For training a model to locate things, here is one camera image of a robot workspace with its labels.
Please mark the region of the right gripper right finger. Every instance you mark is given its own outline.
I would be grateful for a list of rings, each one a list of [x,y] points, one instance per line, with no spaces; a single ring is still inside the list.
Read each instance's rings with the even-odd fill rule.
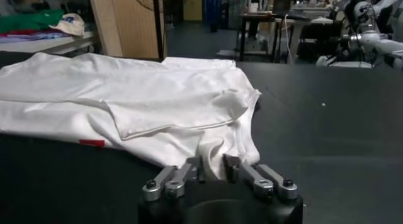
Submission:
[[[273,194],[284,200],[298,197],[297,185],[265,164],[250,165],[239,157],[228,154],[224,154],[223,163],[228,181],[245,182],[260,198],[268,198]]]

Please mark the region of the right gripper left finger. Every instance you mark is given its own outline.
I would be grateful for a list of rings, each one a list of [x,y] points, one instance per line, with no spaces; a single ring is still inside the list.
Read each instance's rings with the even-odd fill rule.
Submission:
[[[201,157],[188,158],[181,167],[166,166],[155,178],[147,180],[142,187],[142,198],[148,202],[157,201],[163,196],[179,199],[184,196],[186,183],[197,181],[200,177],[203,177]]]

